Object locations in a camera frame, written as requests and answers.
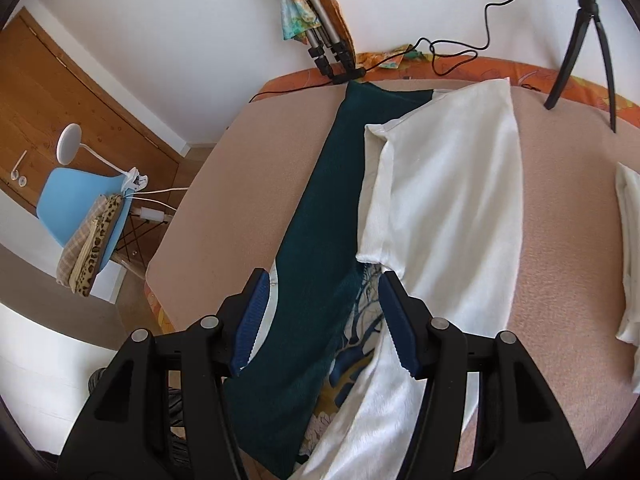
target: tripod leg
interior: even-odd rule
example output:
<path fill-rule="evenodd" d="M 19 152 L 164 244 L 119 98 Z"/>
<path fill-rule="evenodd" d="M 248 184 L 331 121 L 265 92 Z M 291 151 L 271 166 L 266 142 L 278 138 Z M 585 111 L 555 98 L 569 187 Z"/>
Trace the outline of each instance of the tripod leg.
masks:
<path fill-rule="evenodd" d="M 556 103 L 560 98 L 560 94 L 566 86 L 566 82 L 569 81 L 569 76 L 574 70 L 575 61 L 578 59 L 578 54 L 580 54 L 580 49 L 584 43 L 584 37 L 587 33 L 590 21 L 591 15 L 582 9 L 578 9 L 578 13 L 575 17 L 574 31 L 571 34 L 571 40 L 569 41 L 569 47 L 564 55 L 562 67 L 560 68 L 554 87 L 551 89 L 551 93 L 545 102 L 545 108 L 547 110 L 551 110 L 551 108 L 556 106 Z"/>
<path fill-rule="evenodd" d="M 593 21 L 596 25 L 596 31 L 598 32 L 598 39 L 600 40 L 600 48 L 602 50 L 602 57 L 604 58 L 604 70 L 607 74 L 607 87 L 609 88 L 609 115 L 611 129 L 615 133 L 616 131 L 616 87 L 613 82 L 613 64 L 611 63 L 611 52 L 609 51 L 609 41 L 607 41 L 607 35 L 604 33 L 604 27 L 600 21 L 599 16 L 595 16 Z"/>

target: round lamp head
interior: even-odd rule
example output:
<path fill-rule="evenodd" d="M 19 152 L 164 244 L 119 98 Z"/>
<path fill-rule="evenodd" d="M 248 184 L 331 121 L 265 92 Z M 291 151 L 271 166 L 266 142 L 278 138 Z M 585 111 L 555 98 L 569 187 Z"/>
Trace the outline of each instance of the round lamp head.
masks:
<path fill-rule="evenodd" d="M 81 137 L 82 128 L 79 124 L 70 124 L 63 130 L 58 139 L 58 148 L 56 149 L 56 157 L 60 164 L 66 166 L 74 160 L 80 148 Z"/>

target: black cable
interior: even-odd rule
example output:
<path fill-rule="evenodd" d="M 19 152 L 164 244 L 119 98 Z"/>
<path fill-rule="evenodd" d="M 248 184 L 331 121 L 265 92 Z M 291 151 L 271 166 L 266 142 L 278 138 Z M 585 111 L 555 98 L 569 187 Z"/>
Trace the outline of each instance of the black cable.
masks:
<path fill-rule="evenodd" d="M 265 95 L 265 94 L 290 94 L 292 92 L 297 92 L 299 90 L 306 90 L 308 88 L 320 88 L 321 86 L 327 86 L 330 85 L 333 81 L 327 81 L 326 83 L 322 83 L 321 85 L 313 85 L 313 86 L 302 86 L 300 88 L 293 88 L 291 90 L 277 90 L 277 91 L 270 91 L 270 92 L 258 92 L 256 95 L 254 95 L 251 99 L 249 99 L 249 102 L 252 103 L 254 101 L 255 98 L 258 97 L 258 95 Z"/>
<path fill-rule="evenodd" d="M 438 75 L 438 76 L 446 76 L 447 74 L 453 72 L 455 69 L 457 69 L 459 66 L 464 65 L 465 63 L 469 63 L 475 59 L 478 58 L 478 51 L 479 50 L 487 50 L 489 48 L 489 45 L 491 43 L 491 33 L 489 32 L 489 17 L 488 17 L 488 10 L 489 7 L 502 7 L 505 5 L 509 5 L 511 2 L 514 2 L 515 0 L 504 0 L 503 2 L 499 2 L 499 3 L 489 3 L 486 4 L 484 6 L 484 28 L 486 30 L 486 44 L 484 46 L 473 46 L 467 43 L 463 43 L 462 41 L 455 41 L 455 40 L 436 40 L 436 41 L 430 41 L 428 38 L 420 38 L 418 41 L 415 42 L 415 44 L 413 45 L 409 45 L 409 47 L 405 50 L 403 50 L 402 52 L 399 52 L 398 54 L 393 54 L 392 56 L 386 57 L 385 59 L 383 59 L 382 61 L 376 63 L 374 66 L 367 68 L 367 72 L 369 72 L 370 70 L 373 70 L 374 68 L 379 67 L 380 65 L 382 65 L 383 63 L 389 61 L 390 59 L 393 59 L 395 57 L 398 56 L 404 56 L 405 54 L 408 54 L 409 52 L 412 52 L 414 50 L 416 50 L 418 48 L 418 46 L 423 42 L 426 41 L 427 43 L 429 43 L 429 51 L 431 53 L 431 67 L 433 68 L 433 72 Z M 435 49 L 435 45 L 440 44 L 440 43 L 449 43 L 449 44 L 455 44 L 455 45 L 459 45 L 459 46 L 464 46 L 466 47 L 465 50 L 461 50 L 460 52 L 456 52 L 455 54 L 438 54 L 436 53 L 436 49 Z M 469 59 L 463 59 L 462 61 L 460 61 L 459 63 L 456 63 L 454 66 L 452 66 L 451 68 L 449 68 L 446 72 L 440 73 L 436 70 L 436 66 L 435 66 L 435 59 L 436 57 L 457 57 L 457 56 L 464 56 L 465 54 L 472 54 L 472 57 Z"/>

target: folded white cloth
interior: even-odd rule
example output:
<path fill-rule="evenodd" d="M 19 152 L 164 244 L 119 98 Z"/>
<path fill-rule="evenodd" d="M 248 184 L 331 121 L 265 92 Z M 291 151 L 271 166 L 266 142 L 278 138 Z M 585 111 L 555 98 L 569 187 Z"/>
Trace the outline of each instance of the folded white cloth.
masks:
<path fill-rule="evenodd" d="M 396 272 L 409 295 L 464 332 L 506 327 L 522 245 L 522 156 L 510 85 L 441 94 L 365 132 L 361 262 Z M 425 381 L 401 367 L 388 329 L 296 480 L 393 480 Z M 478 402 L 470 374 L 465 425 Z"/>
<path fill-rule="evenodd" d="M 640 346 L 640 174 L 618 164 L 616 193 L 622 220 L 622 283 L 625 289 L 626 309 L 616 337 L 620 341 Z M 634 393 L 640 394 L 640 349 L 636 352 L 636 365 L 632 377 Z"/>

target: leopard print fabric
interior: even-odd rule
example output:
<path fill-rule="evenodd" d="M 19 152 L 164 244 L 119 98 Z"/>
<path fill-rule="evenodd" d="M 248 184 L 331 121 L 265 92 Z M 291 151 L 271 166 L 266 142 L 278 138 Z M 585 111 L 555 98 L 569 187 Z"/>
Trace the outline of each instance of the leopard print fabric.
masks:
<path fill-rule="evenodd" d="M 100 269 L 100 261 L 104 254 L 104 248 L 111 236 L 113 225 L 120 215 L 122 208 L 122 195 L 111 195 L 107 200 L 107 209 L 102 215 L 100 225 L 95 232 L 94 242 L 84 266 L 78 277 L 78 292 L 87 297 L 94 286 L 94 279 Z"/>

